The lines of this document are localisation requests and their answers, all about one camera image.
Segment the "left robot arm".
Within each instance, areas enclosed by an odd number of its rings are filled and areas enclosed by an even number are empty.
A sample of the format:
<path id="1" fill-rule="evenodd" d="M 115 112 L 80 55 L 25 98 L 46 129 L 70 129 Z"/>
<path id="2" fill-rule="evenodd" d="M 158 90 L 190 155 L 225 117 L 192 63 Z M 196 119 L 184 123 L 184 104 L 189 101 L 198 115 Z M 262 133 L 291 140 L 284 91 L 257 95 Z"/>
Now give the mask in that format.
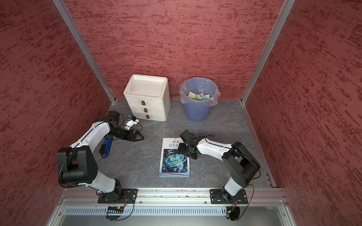
<path id="1" fill-rule="evenodd" d="M 99 171 L 93 153 L 99 144 L 111 137 L 131 142 L 143 140 L 144 136 L 134 128 L 137 124 L 136 116 L 125 119 L 117 111 L 96 119 L 81 138 L 58 150 L 58 183 L 64 188 L 86 186 L 95 190 L 100 198 L 121 202 L 125 195 L 119 180 Z"/>

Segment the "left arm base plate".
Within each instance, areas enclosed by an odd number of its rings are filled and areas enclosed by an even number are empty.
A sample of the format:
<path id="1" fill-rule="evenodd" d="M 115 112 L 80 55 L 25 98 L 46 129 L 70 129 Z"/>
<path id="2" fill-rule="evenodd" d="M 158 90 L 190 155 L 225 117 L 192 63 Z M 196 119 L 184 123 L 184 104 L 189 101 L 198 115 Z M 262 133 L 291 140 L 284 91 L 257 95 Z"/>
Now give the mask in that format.
<path id="1" fill-rule="evenodd" d="M 117 203 L 135 203 L 137 198 L 138 189 L 136 188 L 126 188 L 122 189 L 120 194 L 111 192 L 106 194 L 99 194 L 98 203 L 99 204 L 117 204 Z"/>

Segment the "yellow sticky note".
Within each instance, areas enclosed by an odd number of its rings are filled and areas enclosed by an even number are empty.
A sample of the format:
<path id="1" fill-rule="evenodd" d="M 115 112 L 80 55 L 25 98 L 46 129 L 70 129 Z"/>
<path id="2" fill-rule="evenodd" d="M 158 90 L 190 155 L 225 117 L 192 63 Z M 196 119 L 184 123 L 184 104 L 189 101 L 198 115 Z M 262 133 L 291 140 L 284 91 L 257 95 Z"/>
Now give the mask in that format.
<path id="1" fill-rule="evenodd" d="M 197 99 L 198 99 L 198 94 L 195 94 L 195 93 L 193 93 L 193 92 L 190 92 L 190 93 L 188 94 L 188 98 L 193 99 L 193 100 L 197 100 Z"/>

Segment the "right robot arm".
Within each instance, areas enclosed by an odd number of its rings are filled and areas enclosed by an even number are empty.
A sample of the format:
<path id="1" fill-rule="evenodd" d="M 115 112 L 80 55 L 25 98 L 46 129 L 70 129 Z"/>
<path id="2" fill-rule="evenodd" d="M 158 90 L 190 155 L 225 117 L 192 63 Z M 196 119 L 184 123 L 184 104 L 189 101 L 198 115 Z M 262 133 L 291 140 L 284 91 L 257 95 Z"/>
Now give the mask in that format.
<path id="1" fill-rule="evenodd" d="M 209 155 L 225 164 L 230 178 L 219 193 L 229 203 L 234 201 L 239 191 L 246 188 L 260 171 L 259 162 L 240 142 L 222 144 L 207 136 L 196 137 L 188 130 L 185 130 L 180 138 L 183 142 L 177 149 L 178 153 L 195 160 L 199 154 Z"/>

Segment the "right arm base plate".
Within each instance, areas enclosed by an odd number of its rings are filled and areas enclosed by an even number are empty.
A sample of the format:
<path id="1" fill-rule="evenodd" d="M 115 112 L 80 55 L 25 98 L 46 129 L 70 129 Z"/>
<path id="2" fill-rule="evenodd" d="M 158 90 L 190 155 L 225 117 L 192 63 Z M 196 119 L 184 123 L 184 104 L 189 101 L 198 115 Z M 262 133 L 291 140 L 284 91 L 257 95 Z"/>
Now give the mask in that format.
<path id="1" fill-rule="evenodd" d="M 241 189 L 234 196 L 230 195 L 224 189 L 210 189 L 210 200 L 212 204 L 247 204 L 248 198 L 246 191 Z"/>

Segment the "magazine book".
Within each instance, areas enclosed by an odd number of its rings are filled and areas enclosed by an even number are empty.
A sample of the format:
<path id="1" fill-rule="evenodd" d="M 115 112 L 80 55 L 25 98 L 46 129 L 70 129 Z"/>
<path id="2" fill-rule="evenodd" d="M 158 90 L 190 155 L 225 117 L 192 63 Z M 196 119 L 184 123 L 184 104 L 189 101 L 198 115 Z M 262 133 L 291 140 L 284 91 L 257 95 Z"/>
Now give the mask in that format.
<path id="1" fill-rule="evenodd" d="M 181 138 L 163 138 L 159 177 L 189 177 L 189 158 L 178 152 Z"/>

